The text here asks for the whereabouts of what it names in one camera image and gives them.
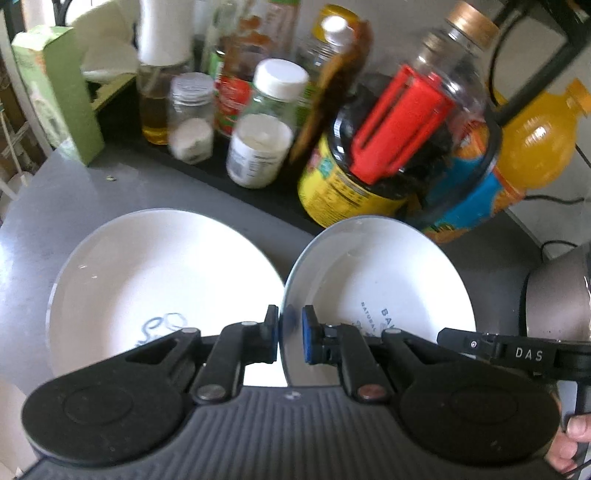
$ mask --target finger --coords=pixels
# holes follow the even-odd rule
[[[591,442],[591,414],[572,417],[566,435],[578,442]]]
[[[568,438],[563,432],[558,432],[548,450],[549,455],[555,455],[564,459],[571,459],[577,453],[578,444]]]
[[[566,473],[577,466],[572,459],[561,458],[557,455],[546,455],[545,458],[550,466],[560,473]]]

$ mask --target white cap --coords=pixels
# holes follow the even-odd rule
[[[283,102],[292,102],[304,91],[308,74],[290,61],[268,59],[256,66],[253,83],[265,95]]]
[[[337,52],[345,51],[353,43],[353,29],[343,17],[331,15],[320,24],[324,38]]]

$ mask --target glass jar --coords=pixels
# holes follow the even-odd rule
[[[168,143],[166,104],[173,78],[190,72],[191,61],[157,67],[141,64],[136,84],[139,93],[139,119],[146,140],[155,145]]]
[[[204,73],[183,73],[171,84],[168,102],[168,149],[190,165],[213,152],[213,79]]]
[[[281,168],[296,130],[297,99],[308,74],[286,60],[260,62],[250,102],[240,114],[228,150],[228,175],[242,187],[271,184]]]

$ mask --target condiment bottle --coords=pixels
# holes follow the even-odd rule
[[[194,0],[141,0],[137,73],[139,115],[146,140],[168,143],[170,82],[191,70]]]
[[[254,91],[232,133],[227,169],[242,187],[271,184],[281,168],[296,130],[296,101],[308,82],[300,66],[286,60],[260,62]]]
[[[358,21],[359,17],[344,7],[325,5],[311,35],[298,48],[295,62],[310,76],[310,81],[298,100],[298,128],[304,125],[310,113],[322,67],[336,53],[342,53],[353,43],[353,29],[350,24]]]
[[[482,118],[488,96],[479,57],[498,27],[463,1],[446,20],[408,55],[353,138],[350,169],[367,184],[399,172],[439,129],[457,144]]]
[[[168,148],[175,158],[196,164],[213,152],[213,80],[184,73],[170,87]]]
[[[217,83],[216,129],[230,137],[240,112],[251,96],[259,62],[290,55],[299,0],[252,0],[235,32],[226,42],[222,74]]]
[[[222,74],[227,44],[240,18],[243,3],[238,0],[219,0],[215,5],[201,56],[201,71],[211,75],[214,80],[219,80]]]
[[[577,123],[590,113],[591,93],[579,79],[574,79],[562,95],[538,95],[503,127],[501,152],[493,171],[425,234],[439,244],[449,242],[522,200],[528,189],[550,184],[569,164],[577,141]],[[486,125],[474,126],[452,155],[446,177],[435,188],[453,188],[458,178],[466,177],[485,154],[487,142]]]

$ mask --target white bowl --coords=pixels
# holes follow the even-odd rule
[[[452,263],[421,232],[397,220],[360,216],[317,236],[285,285],[281,355],[290,385],[336,385],[336,368],[304,363],[301,310],[320,323],[357,325],[380,336],[396,326],[436,342],[444,327],[475,330],[468,293]]]
[[[12,480],[17,469],[24,472],[36,461],[22,428],[24,403],[25,395],[0,378],[0,480]]]
[[[143,210],[83,240],[62,268],[48,312],[50,359],[63,375],[185,326],[203,336],[262,322],[283,283],[252,243],[211,218]],[[246,368],[246,385],[285,385],[278,359]]]

